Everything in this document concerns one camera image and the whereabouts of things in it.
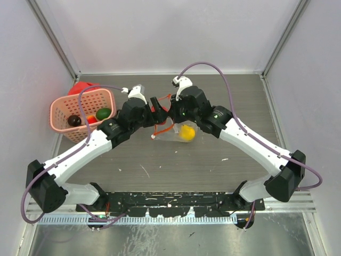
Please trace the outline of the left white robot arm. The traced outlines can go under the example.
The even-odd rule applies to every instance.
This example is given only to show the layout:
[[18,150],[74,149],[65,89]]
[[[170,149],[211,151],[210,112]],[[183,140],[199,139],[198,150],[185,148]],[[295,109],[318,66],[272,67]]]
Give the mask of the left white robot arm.
[[167,111],[157,98],[146,103],[130,98],[114,117],[104,120],[89,136],[68,151],[45,163],[28,165],[26,186],[43,213],[51,213],[65,203],[88,205],[102,211],[108,195],[95,182],[69,184],[68,179],[87,163],[127,141],[141,127],[166,121]]

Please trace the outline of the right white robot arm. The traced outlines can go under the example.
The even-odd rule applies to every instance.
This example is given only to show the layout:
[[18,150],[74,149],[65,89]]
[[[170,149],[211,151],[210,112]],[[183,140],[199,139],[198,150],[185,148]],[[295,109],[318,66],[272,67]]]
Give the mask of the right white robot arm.
[[175,123],[194,122],[203,132],[236,146],[266,169],[266,176],[244,181],[235,190],[233,202],[240,210],[261,198],[288,202],[304,178],[304,153],[299,150],[291,153],[258,134],[252,135],[227,108],[212,106],[197,86],[172,95],[168,113]]

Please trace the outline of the pink plastic basket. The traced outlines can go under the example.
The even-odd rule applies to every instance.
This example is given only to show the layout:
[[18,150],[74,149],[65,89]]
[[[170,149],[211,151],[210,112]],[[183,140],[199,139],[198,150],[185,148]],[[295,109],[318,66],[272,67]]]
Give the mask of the pink plastic basket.
[[[86,118],[94,118],[98,110],[102,108],[111,110],[110,118],[117,112],[114,95],[107,89],[84,92],[81,97],[81,105]],[[73,127],[68,124],[68,118],[72,115],[80,117],[81,124],[79,126]],[[81,115],[77,94],[60,97],[51,103],[49,114],[50,127],[74,143],[82,141],[88,135],[85,117]]]

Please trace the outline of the clear zip top bag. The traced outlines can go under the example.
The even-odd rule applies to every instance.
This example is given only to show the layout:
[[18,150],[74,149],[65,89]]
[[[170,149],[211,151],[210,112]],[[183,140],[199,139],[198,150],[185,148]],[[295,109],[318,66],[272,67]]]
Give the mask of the clear zip top bag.
[[154,125],[154,132],[151,135],[151,139],[156,140],[162,140],[162,141],[175,141],[175,142],[191,142],[191,141],[184,141],[179,137],[179,131],[182,125],[188,125],[193,127],[197,130],[198,127],[195,123],[185,121],[182,123],[174,123],[174,121],[168,117],[165,124],[156,124]]

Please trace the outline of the red toy apple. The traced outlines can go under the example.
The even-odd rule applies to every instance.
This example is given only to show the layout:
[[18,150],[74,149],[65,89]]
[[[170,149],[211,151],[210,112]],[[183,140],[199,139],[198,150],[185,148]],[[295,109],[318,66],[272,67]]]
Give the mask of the red toy apple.
[[165,119],[168,117],[168,110],[164,106],[160,106],[157,108],[152,106],[151,112],[154,119]]

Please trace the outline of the yellow toy pear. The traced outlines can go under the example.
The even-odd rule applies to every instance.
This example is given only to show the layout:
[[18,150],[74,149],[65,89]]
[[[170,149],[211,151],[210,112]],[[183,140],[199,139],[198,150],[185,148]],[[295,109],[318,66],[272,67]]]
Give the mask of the yellow toy pear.
[[196,136],[196,130],[191,126],[182,125],[178,135],[184,141],[192,141]]

